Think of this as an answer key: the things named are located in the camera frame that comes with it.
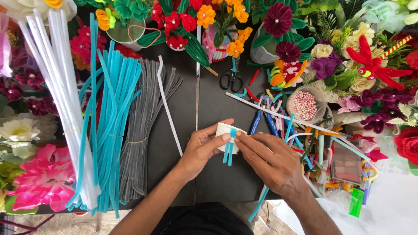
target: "black scissors handle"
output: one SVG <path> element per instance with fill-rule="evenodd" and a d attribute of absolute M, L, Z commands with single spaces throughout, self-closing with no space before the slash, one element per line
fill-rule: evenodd
<path fill-rule="evenodd" d="M 221 75 L 219 85 L 224 90 L 231 88 L 232 92 L 238 93 L 244 87 L 244 82 L 239 72 L 234 73 L 232 70 L 227 70 Z"/>

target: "clear plastic container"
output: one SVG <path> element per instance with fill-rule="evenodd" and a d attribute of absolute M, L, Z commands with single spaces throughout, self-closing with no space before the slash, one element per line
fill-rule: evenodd
<path fill-rule="evenodd" d="M 315 102 L 316 102 L 315 105 L 316 105 L 317 111 L 313 115 L 313 117 L 309 120 L 301 119 L 298 116 L 298 114 L 295 112 L 295 106 L 293 104 L 293 98 L 298 91 L 308 92 L 315 97 Z M 295 119 L 297 119 L 297 120 L 305 121 L 307 123 L 316 123 L 316 122 L 320 121 L 321 118 L 325 114 L 325 111 L 326 111 L 325 97 L 319 89 L 317 89 L 313 86 L 309 86 L 309 85 L 301 86 L 300 88 L 296 89 L 296 91 L 293 94 L 291 94 L 289 96 L 289 98 L 287 100 L 287 103 L 286 103 L 286 111 L 289 113 L 289 115 L 292 115 L 292 113 L 294 113 L 295 114 Z"/>

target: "black shirt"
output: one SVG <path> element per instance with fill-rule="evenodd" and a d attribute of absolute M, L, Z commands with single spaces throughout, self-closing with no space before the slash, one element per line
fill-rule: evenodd
<path fill-rule="evenodd" d="M 231 211 L 217 202 L 170 207 L 151 235 L 254 235 Z"/>

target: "person's right hand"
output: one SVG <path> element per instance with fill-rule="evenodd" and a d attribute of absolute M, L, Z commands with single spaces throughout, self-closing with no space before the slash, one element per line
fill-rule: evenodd
<path fill-rule="evenodd" d="M 235 143 L 244 159 L 271 191 L 285 200 L 310 193 L 303 179 L 299 155 L 282 139 L 264 133 L 249 136 L 237 131 L 236 135 Z"/>

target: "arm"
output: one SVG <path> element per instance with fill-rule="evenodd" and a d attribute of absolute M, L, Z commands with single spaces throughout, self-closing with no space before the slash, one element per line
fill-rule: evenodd
<path fill-rule="evenodd" d="M 303 179 L 299 155 L 282 139 L 263 133 L 248 136 L 238 131 L 235 143 L 264 184 L 281 195 L 295 212 L 305 234 L 341 235 Z"/>
<path fill-rule="evenodd" d="M 222 121 L 226 124 L 233 122 L 233 119 Z M 217 126 L 218 124 L 215 124 L 191 135 L 177 165 L 141 203 L 115 226 L 109 235 L 151 234 L 183 186 L 202 171 L 214 154 L 219 153 L 218 147 L 231 139 L 230 134 L 214 138 Z"/>

